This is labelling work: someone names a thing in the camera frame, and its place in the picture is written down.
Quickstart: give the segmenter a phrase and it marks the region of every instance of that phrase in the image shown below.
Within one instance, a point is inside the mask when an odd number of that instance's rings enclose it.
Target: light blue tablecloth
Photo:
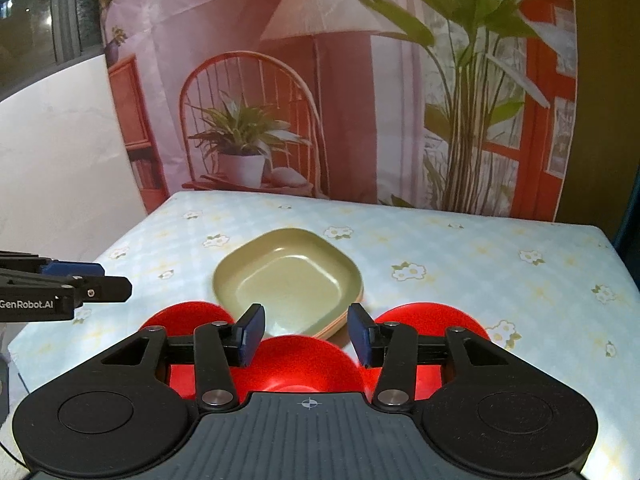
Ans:
[[[364,305],[455,306],[492,340],[591,401],[600,431],[583,471],[640,477],[640,294],[601,231],[503,218],[234,192],[181,192],[98,261],[127,276],[122,304],[88,304],[68,322],[32,323],[10,345],[30,389],[187,300],[216,301],[212,273],[265,232],[299,227],[350,256]]]

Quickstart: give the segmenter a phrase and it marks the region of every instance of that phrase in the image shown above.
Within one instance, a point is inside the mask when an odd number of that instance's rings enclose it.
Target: books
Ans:
[[[151,160],[132,160],[131,169],[138,189],[159,189],[161,187]]]

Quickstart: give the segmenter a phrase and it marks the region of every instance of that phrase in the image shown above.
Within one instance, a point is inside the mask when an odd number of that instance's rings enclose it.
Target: white flower print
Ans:
[[[516,341],[522,339],[522,336],[516,332],[516,326],[504,319],[497,325],[490,326],[485,330],[493,343],[507,350],[513,350]]]
[[[391,266],[393,272],[391,277],[398,282],[405,282],[406,280],[421,280],[427,273],[427,269],[422,265],[410,264],[409,262],[402,262],[400,265]]]
[[[607,344],[604,345],[604,349],[607,357],[615,357],[618,355],[618,350],[616,350],[615,345],[611,341],[607,341]]]
[[[335,240],[341,240],[342,238],[351,238],[353,229],[350,227],[328,227],[324,231],[324,236],[327,238],[334,238]]]
[[[85,308],[85,307],[79,308],[75,312],[73,324],[76,325],[76,324],[84,323],[84,320],[87,319],[90,315],[91,315],[90,308]]]
[[[229,241],[229,237],[225,235],[209,235],[207,239],[203,241],[204,247],[222,247]]]
[[[114,249],[109,253],[110,260],[117,260],[123,256],[127,255],[127,251],[129,251],[129,247],[120,247],[119,249]]]
[[[535,266],[545,263],[542,254],[538,251],[520,251],[520,259]]]
[[[616,295],[607,285],[596,285],[591,291],[596,295],[596,300],[602,304],[607,304],[609,301],[616,299]]]

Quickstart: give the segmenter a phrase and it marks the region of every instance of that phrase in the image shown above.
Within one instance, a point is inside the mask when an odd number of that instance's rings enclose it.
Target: lamp shade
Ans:
[[[358,0],[281,0],[260,40],[347,31],[402,32]]]

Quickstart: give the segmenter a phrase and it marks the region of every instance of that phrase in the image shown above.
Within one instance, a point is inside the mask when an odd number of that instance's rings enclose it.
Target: bolt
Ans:
[[[202,402],[209,406],[224,406],[234,400],[234,394],[226,390],[209,390],[202,394]]]
[[[378,400],[385,406],[402,406],[409,400],[409,395],[402,390],[383,390],[378,394]]]

